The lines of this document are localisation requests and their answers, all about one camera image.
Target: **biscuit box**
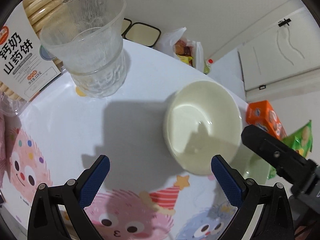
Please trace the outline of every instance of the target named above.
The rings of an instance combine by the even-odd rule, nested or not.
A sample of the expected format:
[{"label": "biscuit box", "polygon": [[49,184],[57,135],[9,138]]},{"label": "biscuit box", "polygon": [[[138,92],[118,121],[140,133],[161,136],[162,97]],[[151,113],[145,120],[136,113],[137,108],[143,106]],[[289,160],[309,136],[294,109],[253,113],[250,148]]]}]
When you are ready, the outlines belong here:
[{"label": "biscuit box", "polygon": [[258,126],[279,140],[287,136],[278,116],[267,100],[249,104],[246,122]]}]

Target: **plastic cup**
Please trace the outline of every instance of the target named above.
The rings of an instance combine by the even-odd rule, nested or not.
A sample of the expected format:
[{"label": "plastic cup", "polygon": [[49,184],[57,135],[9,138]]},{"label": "plastic cup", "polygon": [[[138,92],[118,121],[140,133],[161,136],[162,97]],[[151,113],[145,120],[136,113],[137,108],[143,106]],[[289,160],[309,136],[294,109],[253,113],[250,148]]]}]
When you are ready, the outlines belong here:
[{"label": "plastic cup", "polygon": [[40,33],[42,45],[63,61],[90,97],[112,95],[126,78],[121,37],[125,7],[125,0],[71,0]]}]

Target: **green snack bag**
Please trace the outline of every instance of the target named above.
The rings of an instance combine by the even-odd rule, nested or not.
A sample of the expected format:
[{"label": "green snack bag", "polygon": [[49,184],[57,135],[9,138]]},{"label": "green snack bag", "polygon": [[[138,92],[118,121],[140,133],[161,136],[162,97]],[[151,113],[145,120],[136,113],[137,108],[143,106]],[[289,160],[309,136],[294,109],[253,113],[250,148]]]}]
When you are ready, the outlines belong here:
[{"label": "green snack bag", "polygon": [[[308,153],[312,151],[313,137],[311,131],[311,120],[293,134],[283,138],[282,142],[306,158]],[[268,179],[272,179],[275,176],[276,169],[271,167]]]}]

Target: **blue gripper pad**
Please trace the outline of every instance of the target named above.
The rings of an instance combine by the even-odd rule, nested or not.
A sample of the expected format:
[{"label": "blue gripper pad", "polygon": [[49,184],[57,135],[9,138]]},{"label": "blue gripper pad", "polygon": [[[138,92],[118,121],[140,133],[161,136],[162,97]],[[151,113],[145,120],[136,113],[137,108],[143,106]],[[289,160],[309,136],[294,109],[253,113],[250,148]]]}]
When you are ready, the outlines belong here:
[{"label": "blue gripper pad", "polygon": [[230,204],[240,208],[243,203],[242,190],[217,156],[211,160],[211,170]]},{"label": "blue gripper pad", "polygon": [[91,205],[109,171],[110,160],[104,156],[80,190],[78,202],[82,209]]}]

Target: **snack package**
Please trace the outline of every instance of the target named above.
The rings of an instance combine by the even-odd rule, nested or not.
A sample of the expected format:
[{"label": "snack package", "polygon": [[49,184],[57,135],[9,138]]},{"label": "snack package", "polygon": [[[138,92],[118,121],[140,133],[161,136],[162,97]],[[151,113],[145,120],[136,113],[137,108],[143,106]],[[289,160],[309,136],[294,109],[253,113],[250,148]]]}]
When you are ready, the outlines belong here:
[{"label": "snack package", "polygon": [[0,112],[15,116],[64,71],[63,63],[41,45],[39,34],[69,0],[23,0],[0,30]]},{"label": "snack package", "polygon": [[204,72],[204,53],[201,42],[190,41],[183,36],[186,27],[161,34],[155,49]]},{"label": "snack package", "polygon": [[246,122],[258,126],[279,140],[286,137],[278,116],[267,100],[249,104],[246,112]]},{"label": "snack package", "polygon": [[[282,142],[295,150],[303,157],[307,157],[308,153],[312,151],[312,130],[311,130],[311,120],[301,127],[299,130],[295,131],[293,134],[283,138]],[[272,179],[276,176],[276,169],[271,167],[268,179]]]}]

